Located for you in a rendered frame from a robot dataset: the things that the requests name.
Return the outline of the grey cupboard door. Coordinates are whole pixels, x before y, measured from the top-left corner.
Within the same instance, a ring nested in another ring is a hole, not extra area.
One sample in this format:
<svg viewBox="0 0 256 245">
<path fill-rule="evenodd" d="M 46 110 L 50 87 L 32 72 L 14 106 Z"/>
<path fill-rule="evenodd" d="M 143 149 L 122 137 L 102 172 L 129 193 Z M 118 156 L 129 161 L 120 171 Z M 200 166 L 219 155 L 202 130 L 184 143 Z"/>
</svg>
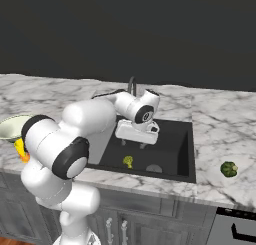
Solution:
<svg viewBox="0 0 256 245">
<path fill-rule="evenodd" d="M 128 245 L 205 245 L 200 227 L 142 213 L 119 212 L 118 218 L 126 222 Z"/>
<path fill-rule="evenodd" d="M 112 226 L 111 226 L 111 231 L 112 231 L 112 234 L 113 234 L 113 244 L 112 245 L 116 245 L 114 218 L 110 214 L 100 212 L 100 213 L 94 213 L 92 215 L 89 215 L 88 216 L 88 223 L 89 223 L 92 231 L 99 238 L 99 240 L 101 242 L 101 245 L 108 245 L 107 230 L 106 230 L 106 220 L 108 218 L 112 218 Z"/>
</svg>

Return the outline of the black sink basin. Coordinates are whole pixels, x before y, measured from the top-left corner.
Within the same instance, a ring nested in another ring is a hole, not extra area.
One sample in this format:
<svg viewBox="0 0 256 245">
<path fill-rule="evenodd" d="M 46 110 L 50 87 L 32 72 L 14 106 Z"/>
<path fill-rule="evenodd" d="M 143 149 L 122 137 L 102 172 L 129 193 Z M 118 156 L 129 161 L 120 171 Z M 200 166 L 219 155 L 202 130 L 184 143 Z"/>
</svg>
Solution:
<svg viewBox="0 0 256 245">
<path fill-rule="evenodd" d="M 126 174 L 196 183 L 193 128 L 191 122 L 156 119 L 160 127 L 155 145 L 140 149 L 138 142 L 126 145 L 112 133 L 98 164 L 88 168 Z M 123 163 L 125 156 L 132 156 L 132 169 Z"/>
</svg>

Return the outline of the yellow and orange cup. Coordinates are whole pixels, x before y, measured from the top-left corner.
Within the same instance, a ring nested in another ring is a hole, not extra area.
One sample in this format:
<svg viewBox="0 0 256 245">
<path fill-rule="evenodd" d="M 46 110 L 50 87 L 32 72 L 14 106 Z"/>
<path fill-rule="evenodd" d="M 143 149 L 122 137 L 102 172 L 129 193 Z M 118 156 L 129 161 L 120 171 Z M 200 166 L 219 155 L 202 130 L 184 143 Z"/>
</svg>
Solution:
<svg viewBox="0 0 256 245">
<path fill-rule="evenodd" d="M 14 142 L 14 147 L 18 153 L 18 155 L 20 156 L 20 159 L 23 163 L 28 163 L 30 160 L 30 155 L 28 152 L 25 151 L 24 149 L 24 143 L 23 140 L 21 138 L 17 139 Z"/>
</svg>

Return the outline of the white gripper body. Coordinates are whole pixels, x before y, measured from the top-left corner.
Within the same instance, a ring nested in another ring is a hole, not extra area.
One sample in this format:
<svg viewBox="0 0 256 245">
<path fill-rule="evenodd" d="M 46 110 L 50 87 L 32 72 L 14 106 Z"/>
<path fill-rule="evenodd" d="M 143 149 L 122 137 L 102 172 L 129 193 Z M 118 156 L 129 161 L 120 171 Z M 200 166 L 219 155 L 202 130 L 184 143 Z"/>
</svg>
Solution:
<svg viewBox="0 0 256 245">
<path fill-rule="evenodd" d="M 118 122 L 115 135 L 117 138 L 154 145 L 158 140 L 158 124 L 154 121 L 143 124 L 143 129 L 136 129 L 132 122 L 122 119 Z"/>
</svg>

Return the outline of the grey false drawer front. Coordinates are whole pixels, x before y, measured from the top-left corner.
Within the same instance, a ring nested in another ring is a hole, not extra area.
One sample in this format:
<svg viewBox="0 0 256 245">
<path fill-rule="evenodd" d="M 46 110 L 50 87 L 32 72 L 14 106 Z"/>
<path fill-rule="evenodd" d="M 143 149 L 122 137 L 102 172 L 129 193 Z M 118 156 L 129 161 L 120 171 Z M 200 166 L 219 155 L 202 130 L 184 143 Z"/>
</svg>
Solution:
<svg viewBox="0 0 256 245">
<path fill-rule="evenodd" d="M 156 197 L 101 189 L 101 205 L 124 210 L 158 214 L 161 200 Z"/>
</svg>

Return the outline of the dark green broccoli head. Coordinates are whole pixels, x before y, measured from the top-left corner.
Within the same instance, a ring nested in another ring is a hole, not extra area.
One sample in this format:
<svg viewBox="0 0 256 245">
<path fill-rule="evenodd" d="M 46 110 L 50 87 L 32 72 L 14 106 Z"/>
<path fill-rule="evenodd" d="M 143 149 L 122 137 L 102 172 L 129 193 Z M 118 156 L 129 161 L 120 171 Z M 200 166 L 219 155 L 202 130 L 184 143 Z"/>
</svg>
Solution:
<svg viewBox="0 0 256 245">
<path fill-rule="evenodd" d="M 235 177 L 237 175 L 237 170 L 238 167 L 234 162 L 225 161 L 220 167 L 221 173 L 227 178 Z"/>
</svg>

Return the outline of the pale green bowl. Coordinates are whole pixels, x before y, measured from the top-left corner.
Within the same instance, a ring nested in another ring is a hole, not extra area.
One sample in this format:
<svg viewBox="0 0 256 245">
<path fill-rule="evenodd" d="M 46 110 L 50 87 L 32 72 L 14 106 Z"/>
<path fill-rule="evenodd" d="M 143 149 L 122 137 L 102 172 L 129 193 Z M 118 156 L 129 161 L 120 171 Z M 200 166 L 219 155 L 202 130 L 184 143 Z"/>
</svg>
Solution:
<svg viewBox="0 0 256 245">
<path fill-rule="evenodd" d="M 32 118 L 32 115 L 16 115 L 0 122 L 0 140 L 14 143 L 21 137 L 24 124 Z"/>
</svg>

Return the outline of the small green broccoli floret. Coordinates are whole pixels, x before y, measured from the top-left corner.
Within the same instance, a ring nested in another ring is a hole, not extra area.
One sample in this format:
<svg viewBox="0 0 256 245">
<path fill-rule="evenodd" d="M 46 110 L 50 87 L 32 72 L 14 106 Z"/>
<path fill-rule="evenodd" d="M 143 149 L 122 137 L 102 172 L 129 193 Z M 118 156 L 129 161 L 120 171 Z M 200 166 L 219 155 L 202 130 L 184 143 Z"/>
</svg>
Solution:
<svg viewBox="0 0 256 245">
<path fill-rule="evenodd" d="M 129 169 L 132 169 L 133 157 L 125 156 L 123 159 L 123 163 L 126 164 Z"/>
</svg>

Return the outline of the grey cupboard run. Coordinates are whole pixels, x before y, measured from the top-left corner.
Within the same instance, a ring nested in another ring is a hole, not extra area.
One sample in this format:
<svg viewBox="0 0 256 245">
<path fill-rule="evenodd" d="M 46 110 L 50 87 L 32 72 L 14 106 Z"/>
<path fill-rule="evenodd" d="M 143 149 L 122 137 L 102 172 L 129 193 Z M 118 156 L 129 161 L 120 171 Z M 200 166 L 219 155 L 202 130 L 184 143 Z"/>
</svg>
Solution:
<svg viewBox="0 0 256 245">
<path fill-rule="evenodd" d="M 59 215 L 37 204 L 20 175 L 0 172 L 0 237 L 52 245 L 61 234 Z"/>
</svg>

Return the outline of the dark grey tap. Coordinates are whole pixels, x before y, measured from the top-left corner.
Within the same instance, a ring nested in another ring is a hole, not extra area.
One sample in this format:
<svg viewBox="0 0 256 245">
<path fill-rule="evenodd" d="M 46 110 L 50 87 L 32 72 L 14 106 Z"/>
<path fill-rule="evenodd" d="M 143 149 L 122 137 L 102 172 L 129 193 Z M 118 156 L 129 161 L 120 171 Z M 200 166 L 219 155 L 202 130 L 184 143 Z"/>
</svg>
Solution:
<svg viewBox="0 0 256 245">
<path fill-rule="evenodd" d="M 132 76 L 129 80 L 127 91 L 133 96 L 137 94 L 137 83 L 136 78 L 134 76 Z"/>
</svg>

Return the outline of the grey dishwasher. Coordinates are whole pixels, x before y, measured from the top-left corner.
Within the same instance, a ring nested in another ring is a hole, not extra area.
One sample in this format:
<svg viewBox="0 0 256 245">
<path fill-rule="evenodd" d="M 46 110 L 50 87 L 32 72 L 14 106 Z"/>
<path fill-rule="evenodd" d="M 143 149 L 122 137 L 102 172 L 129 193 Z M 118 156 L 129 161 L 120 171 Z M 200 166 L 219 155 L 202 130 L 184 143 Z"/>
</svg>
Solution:
<svg viewBox="0 0 256 245">
<path fill-rule="evenodd" d="M 256 213 L 218 207 L 206 245 L 256 245 Z"/>
</svg>

